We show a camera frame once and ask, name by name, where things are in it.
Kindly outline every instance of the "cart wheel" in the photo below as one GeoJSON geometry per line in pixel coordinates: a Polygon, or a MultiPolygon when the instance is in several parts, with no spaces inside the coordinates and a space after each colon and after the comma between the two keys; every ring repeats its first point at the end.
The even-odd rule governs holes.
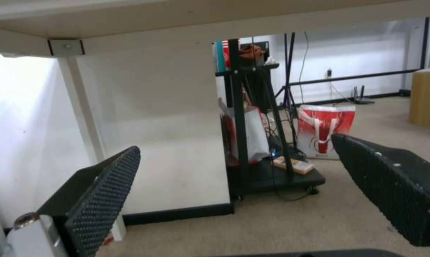
{"type": "Polygon", "coordinates": [[[308,187],[307,192],[309,195],[319,194],[319,190],[316,187],[308,187]]]}

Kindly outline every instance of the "metal bracket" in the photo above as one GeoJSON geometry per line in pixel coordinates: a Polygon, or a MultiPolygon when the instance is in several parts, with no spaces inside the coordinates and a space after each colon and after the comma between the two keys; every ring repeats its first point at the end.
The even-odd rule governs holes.
{"type": "Polygon", "coordinates": [[[50,53],[55,57],[84,55],[85,49],[80,39],[48,39],[50,53]]]}

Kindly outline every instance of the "shopping bag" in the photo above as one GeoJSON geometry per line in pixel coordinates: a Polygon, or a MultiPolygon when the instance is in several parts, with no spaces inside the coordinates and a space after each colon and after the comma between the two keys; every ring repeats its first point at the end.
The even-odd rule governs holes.
{"type": "MultiPolygon", "coordinates": [[[[227,117],[231,154],[238,160],[239,149],[237,146],[236,117],[234,115],[234,109],[226,107],[221,98],[218,98],[218,104],[227,117]]],[[[247,106],[244,114],[248,160],[252,162],[260,161],[264,157],[269,156],[269,143],[267,142],[264,127],[262,126],[259,108],[247,106]]]]}
{"type": "Polygon", "coordinates": [[[327,107],[303,105],[299,109],[298,148],[308,158],[334,159],[339,156],[331,135],[348,135],[355,117],[355,106],[327,107]]]}

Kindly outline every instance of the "red item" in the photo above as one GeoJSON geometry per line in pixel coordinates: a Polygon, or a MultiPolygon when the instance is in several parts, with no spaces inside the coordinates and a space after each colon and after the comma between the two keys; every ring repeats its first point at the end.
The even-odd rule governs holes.
{"type": "Polygon", "coordinates": [[[227,40],[223,40],[223,53],[226,68],[231,68],[231,58],[229,57],[229,45],[227,40]]]}

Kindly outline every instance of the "metal bolt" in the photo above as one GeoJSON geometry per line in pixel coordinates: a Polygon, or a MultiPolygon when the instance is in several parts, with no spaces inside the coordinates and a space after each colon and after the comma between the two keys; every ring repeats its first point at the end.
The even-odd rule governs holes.
{"type": "Polygon", "coordinates": [[[18,229],[24,228],[25,226],[38,220],[39,220],[39,215],[35,212],[23,214],[15,220],[14,229],[18,230],[18,229]]]}

